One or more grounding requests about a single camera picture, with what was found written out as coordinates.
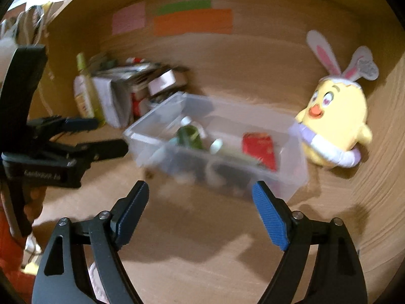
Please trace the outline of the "orange sticky note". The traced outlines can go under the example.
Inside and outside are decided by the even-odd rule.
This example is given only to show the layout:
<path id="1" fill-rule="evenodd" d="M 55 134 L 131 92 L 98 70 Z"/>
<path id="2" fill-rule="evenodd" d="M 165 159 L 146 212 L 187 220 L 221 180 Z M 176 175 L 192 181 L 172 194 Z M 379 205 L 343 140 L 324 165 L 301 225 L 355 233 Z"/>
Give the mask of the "orange sticky note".
<path id="1" fill-rule="evenodd" d="M 175 36 L 187 33 L 231 34 L 232 9 L 195 9 L 156 16 L 155 36 Z"/>

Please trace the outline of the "red packet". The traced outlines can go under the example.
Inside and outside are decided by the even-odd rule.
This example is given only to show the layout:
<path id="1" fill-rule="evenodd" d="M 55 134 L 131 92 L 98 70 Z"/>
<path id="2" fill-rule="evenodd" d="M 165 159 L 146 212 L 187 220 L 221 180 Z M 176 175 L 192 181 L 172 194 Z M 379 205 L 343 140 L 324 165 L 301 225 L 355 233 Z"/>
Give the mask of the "red packet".
<path id="1" fill-rule="evenodd" d="M 276 172 L 277 162 L 272 137 L 265 132 L 246 132 L 242 137 L 242 152 L 256 158 L 267 169 Z"/>

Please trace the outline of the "light blue white bottle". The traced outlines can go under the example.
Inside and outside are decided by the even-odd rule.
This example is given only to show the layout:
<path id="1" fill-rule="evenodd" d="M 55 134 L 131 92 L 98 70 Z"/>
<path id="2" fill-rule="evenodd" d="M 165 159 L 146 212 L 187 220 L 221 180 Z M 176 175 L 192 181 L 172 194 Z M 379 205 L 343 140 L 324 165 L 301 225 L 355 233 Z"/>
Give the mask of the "light blue white bottle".
<path id="1" fill-rule="evenodd" d="M 177 144 L 177 138 L 173 137 L 171 138 L 171 140 L 167 141 L 164 145 L 159 147 L 149 158 L 149 166 L 156 167 L 162 164 L 169 157 L 171 147 L 176 146 Z"/>

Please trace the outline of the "pink sticky note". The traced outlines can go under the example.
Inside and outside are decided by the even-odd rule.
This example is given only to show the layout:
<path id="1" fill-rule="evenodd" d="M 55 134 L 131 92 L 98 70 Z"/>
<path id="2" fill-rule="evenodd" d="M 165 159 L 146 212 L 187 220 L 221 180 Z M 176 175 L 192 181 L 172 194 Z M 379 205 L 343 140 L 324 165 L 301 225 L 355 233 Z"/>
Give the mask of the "pink sticky note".
<path id="1" fill-rule="evenodd" d="M 146 3 L 139 2 L 122 8 L 112 16 L 112 35 L 124 34 L 146 26 Z"/>

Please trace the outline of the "small pink white box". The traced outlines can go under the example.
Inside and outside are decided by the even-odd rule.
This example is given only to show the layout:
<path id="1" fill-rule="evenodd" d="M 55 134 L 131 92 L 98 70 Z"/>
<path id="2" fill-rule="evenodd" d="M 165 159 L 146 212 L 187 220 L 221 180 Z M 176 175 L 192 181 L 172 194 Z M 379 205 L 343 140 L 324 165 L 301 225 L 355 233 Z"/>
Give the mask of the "small pink white box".
<path id="1" fill-rule="evenodd" d="M 166 91 L 180 88 L 188 84 L 188 77 L 184 72 L 169 69 L 160 75 L 152 75 L 147 80 L 150 96 L 157 96 Z"/>

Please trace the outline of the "yellow-green spray bottle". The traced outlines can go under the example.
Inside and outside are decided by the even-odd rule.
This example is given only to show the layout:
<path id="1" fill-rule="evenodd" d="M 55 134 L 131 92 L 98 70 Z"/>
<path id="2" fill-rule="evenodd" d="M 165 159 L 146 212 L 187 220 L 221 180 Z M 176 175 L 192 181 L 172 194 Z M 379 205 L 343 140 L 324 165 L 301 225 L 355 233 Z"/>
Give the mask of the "yellow-green spray bottle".
<path id="1" fill-rule="evenodd" d="M 95 118 L 98 127 L 102 127 L 105 124 L 102 105 L 82 52 L 76 56 L 76 62 L 79 75 L 73 82 L 73 93 L 77 109 L 82 117 Z"/>

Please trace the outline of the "red box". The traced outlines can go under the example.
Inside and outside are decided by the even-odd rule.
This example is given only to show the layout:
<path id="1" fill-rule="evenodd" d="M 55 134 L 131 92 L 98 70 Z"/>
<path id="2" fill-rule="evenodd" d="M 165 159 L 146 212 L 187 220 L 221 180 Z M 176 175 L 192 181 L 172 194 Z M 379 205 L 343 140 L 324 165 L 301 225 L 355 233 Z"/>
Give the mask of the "red box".
<path id="1" fill-rule="evenodd" d="M 148 111 L 148 95 L 144 93 L 131 93 L 132 99 L 132 114 L 134 118 L 143 117 Z"/>

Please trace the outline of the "white paper boxes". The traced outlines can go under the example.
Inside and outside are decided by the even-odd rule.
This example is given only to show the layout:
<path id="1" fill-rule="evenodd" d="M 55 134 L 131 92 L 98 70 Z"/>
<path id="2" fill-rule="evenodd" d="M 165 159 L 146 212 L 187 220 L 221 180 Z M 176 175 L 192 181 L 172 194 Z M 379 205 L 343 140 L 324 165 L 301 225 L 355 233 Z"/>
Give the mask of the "white paper boxes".
<path id="1" fill-rule="evenodd" d="M 127 84 L 112 79 L 92 78 L 106 123 L 113 128 L 125 128 L 132 113 L 131 91 Z"/>

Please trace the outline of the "clear plastic storage bin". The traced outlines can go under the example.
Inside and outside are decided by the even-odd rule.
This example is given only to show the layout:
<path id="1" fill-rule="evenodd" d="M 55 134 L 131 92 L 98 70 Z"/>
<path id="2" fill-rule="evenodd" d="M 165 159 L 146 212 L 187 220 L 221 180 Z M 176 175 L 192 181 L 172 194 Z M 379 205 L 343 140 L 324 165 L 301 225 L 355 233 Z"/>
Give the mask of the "clear plastic storage bin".
<path id="1" fill-rule="evenodd" d="M 289 200 L 308 179 L 299 127 L 263 106 L 176 93 L 124 132 L 136 164 L 249 198 L 263 180 Z"/>

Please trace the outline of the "green sticky note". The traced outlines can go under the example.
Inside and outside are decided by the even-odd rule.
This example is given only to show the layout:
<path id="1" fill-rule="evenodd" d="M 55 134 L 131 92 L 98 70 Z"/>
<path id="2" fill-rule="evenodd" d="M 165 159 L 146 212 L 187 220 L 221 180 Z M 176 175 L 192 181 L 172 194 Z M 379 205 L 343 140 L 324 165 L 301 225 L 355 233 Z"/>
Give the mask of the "green sticky note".
<path id="1" fill-rule="evenodd" d="M 160 6 L 156 14 L 163 16 L 166 14 L 172 14 L 176 12 L 183 12 L 189 10 L 210 9 L 211 0 L 185 0 L 181 2 L 174 2 Z"/>

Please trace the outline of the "stack of papers and books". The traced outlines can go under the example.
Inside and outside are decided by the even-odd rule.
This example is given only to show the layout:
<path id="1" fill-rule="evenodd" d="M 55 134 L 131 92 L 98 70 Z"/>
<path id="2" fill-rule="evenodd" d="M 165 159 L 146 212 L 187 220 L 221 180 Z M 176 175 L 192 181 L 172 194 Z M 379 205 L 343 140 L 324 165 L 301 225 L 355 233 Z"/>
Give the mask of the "stack of papers and books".
<path id="1" fill-rule="evenodd" d="M 124 66 L 112 67 L 110 69 L 100 69 L 94 71 L 92 76 L 112 79 L 114 82 L 121 82 L 127 84 L 128 86 L 146 85 L 148 87 L 147 80 L 149 77 L 152 75 L 160 75 L 169 69 L 184 72 L 188 77 L 189 84 L 189 69 L 187 67 L 180 65 L 172 66 L 166 63 L 156 63 L 150 61 L 143 61 L 142 63 L 130 63 Z"/>

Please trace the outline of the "yellow chick bunny plush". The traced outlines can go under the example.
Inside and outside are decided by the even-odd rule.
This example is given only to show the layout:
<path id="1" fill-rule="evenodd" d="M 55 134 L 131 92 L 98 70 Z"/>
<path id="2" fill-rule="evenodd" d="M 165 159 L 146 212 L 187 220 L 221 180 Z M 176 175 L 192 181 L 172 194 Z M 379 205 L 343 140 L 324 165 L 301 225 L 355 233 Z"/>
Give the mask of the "yellow chick bunny plush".
<path id="1" fill-rule="evenodd" d="M 356 167 L 361 160 L 357 145 L 369 145 L 373 139 L 367 125 L 366 97 L 358 80 L 376 80 L 379 69 L 366 46 L 357 48 L 347 69 L 341 71 L 331 45 L 320 32 L 310 30 L 306 42 L 328 76 L 319 80 L 308 105 L 295 117 L 304 153 L 321 167 Z"/>

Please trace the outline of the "dark green dropper bottle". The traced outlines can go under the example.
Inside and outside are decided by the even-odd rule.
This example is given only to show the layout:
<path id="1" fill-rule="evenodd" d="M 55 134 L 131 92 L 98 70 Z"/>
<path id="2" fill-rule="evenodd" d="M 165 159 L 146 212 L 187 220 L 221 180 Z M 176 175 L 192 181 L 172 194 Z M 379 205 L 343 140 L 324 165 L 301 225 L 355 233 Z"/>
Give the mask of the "dark green dropper bottle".
<path id="1" fill-rule="evenodd" d="M 195 150 L 203 149 L 203 142 L 200 138 L 197 127 L 192 125 L 182 126 L 176 132 L 177 142 L 180 146 Z"/>

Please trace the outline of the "white green Ninino tube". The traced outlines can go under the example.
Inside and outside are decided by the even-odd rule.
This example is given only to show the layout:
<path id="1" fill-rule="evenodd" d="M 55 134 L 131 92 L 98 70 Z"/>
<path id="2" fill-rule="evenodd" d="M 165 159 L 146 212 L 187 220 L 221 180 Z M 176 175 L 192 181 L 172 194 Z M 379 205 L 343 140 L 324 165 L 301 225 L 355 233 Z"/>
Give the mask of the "white green Ninino tube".
<path id="1" fill-rule="evenodd" d="M 222 157 L 229 157 L 235 160 L 244 161 L 249 165 L 261 165 L 261 161 L 255 157 L 247 155 L 240 150 L 236 150 L 223 142 L 221 139 L 216 139 L 209 146 L 209 152 L 212 155 L 221 155 Z"/>

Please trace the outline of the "white bowl of marbles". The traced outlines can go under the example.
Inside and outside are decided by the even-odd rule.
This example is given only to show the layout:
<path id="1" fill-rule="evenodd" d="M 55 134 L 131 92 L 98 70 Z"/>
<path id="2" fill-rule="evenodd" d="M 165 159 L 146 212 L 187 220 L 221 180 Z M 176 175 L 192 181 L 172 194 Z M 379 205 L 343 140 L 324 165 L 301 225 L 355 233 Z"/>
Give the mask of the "white bowl of marbles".
<path id="1" fill-rule="evenodd" d="M 153 98 L 148 98 L 148 107 L 150 109 L 156 108 L 158 105 L 162 104 L 164 101 L 174 96 L 175 93 L 167 93 L 159 96 L 154 96 Z"/>

